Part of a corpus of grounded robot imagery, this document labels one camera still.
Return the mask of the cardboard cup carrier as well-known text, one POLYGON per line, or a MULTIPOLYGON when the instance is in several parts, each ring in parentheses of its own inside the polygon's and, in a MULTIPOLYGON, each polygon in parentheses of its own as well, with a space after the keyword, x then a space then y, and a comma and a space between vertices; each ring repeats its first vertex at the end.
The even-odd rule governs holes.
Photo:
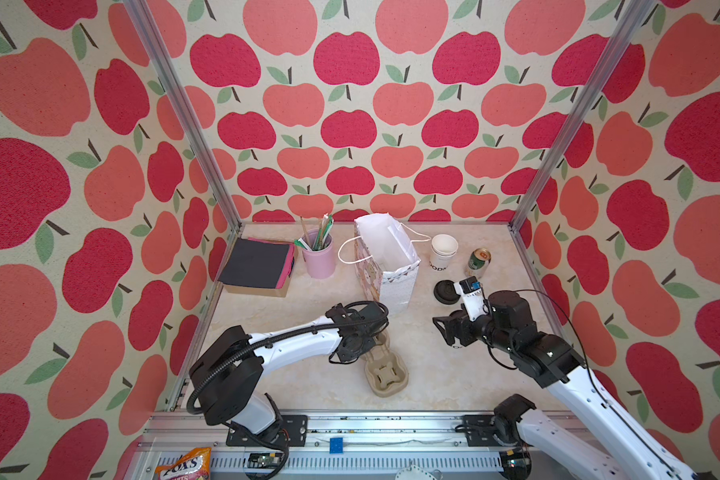
POLYGON ((402 358, 391 348, 386 331, 374 337, 375 345, 361 356, 366 380, 372 392, 388 398, 402 392, 409 383, 409 371, 402 358))

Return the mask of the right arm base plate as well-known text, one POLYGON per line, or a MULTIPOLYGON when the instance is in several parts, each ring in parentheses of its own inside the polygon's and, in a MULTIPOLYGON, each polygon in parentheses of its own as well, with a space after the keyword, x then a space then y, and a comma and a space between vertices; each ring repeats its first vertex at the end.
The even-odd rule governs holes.
POLYGON ((463 434, 469 447, 530 446, 520 436, 516 422, 495 415, 464 415, 454 431, 463 434))

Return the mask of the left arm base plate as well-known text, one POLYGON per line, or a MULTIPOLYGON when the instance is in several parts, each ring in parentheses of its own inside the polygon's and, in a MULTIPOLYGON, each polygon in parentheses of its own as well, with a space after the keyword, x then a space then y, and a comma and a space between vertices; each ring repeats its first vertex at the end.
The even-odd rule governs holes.
POLYGON ((277 418, 273 425, 253 436, 240 430, 230 429, 226 445, 229 447, 261 447, 261 444, 256 441, 256 438, 259 438, 278 447, 285 445, 303 447, 306 443, 308 420, 307 415, 286 414, 277 418))

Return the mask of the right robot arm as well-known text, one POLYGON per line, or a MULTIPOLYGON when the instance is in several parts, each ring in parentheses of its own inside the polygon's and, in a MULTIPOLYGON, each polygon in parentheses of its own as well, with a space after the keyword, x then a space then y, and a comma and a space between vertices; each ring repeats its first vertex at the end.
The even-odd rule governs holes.
POLYGON ((446 344, 484 343, 506 353, 511 369, 564 403, 600 443, 582 441, 515 394, 493 410, 493 436, 501 444, 527 443, 580 479, 696 479, 698 473, 653 438, 608 392, 561 337, 542 332, 529 303, 515 291, 484 294, 475 278, 439 282, 435 298, 455 311, 436 317, 446 344))

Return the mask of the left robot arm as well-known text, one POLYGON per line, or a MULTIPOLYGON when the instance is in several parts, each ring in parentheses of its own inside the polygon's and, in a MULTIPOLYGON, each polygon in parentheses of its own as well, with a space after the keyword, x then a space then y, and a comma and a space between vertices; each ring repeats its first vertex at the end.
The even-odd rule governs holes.
POLYGON ((256 392, 267 374, 311 357, 350 365, 376 346, 389 309, 377 301, 338 303, 318 319, 293 328, 249 334, 240 325, 226 329, 189 369, 193 391, 186 410, 209 426, 225 425, 271 441, 283 428, 268 394, 256 392))

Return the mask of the white paper gift bag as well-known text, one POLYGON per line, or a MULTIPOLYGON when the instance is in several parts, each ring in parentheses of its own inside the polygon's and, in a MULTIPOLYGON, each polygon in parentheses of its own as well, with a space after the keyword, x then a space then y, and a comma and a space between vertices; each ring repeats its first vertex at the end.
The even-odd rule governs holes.
POLYGON ((414 244, 430 240, 388 213, 368 214, 354 220, 354 236, 339 247, 337 257, 354 266, 367 300, 397 314, 411 301, 421 263, 414 244))

